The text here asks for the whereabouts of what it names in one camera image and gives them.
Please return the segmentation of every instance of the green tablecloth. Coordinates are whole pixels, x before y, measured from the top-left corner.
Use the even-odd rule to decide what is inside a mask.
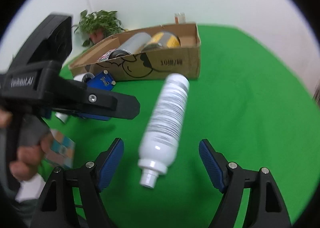
[[[134,95],[141,103],[134,120],[70,118],[65,126],[55,117],[49,121],[50,127],[76,142],[74,167],[94,160],[114,138],[124,140],[121,163],[101,193],[119,228],[208,227],[221,194],[199,157],[203,138],[243,168],[268,167],[291,220],[298,217],[319,181],[320,111],[299,81],[237,29],[199,26],[199,33],[201,73],[190,81],[177,159],[167,175],[158,178],[154,190],[139,185],[138,147],[163,81],[117,83],[114,91]],[[71,78],[67,69],[61,75]],[[79,191],[74,191],[80,204]],[[242,227],[248,195],[246,190],[236,227]]]

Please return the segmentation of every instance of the spray bottle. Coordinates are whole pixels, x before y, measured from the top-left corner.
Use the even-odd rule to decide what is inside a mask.
[[[181,74],[172,73],[165,80],[139,147],[140,184],[145,187],[154,188],[176,158],[188,90],[189,82]]]

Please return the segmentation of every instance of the red pot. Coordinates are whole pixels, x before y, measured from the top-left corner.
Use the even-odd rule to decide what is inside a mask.
[[[104,39],[104,34],[102,29],[98,29],[96,32],[89,35],[90,39],[94,44],[99,43]]]

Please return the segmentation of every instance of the carton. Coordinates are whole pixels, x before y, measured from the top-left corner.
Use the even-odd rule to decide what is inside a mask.
[[[177,35],[181,46],[97,62],[107,51],[118,48],[138,32],[147,32],[153,36],[163,30]],[[108,70],[115,81],[164,79],[170,73],[180,73],[188,79],[196,79],[200,73],[200,45],[195,23],[142,28],[105,38],[69,64],[69,69],[73,76],[86,72],[97,75]]]

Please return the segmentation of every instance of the white wall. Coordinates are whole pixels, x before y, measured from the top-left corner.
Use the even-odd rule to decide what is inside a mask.
[[[86,0],[27,0],[7,28],[0,45],[0,72],[8,69],[12,55],[16,54],[33,30],[52,12],[73,15],[73,23],[80,19],[82,10],[90,9]],[[69,59],[82,50],[82,39],[73,37],[73,50]]]
[[[313,33],[291,0],[90,0],[93,10],[118,10],[128,29],[187,21],[234,25],[277,54],[311,94],[320,79],[320,52]]]

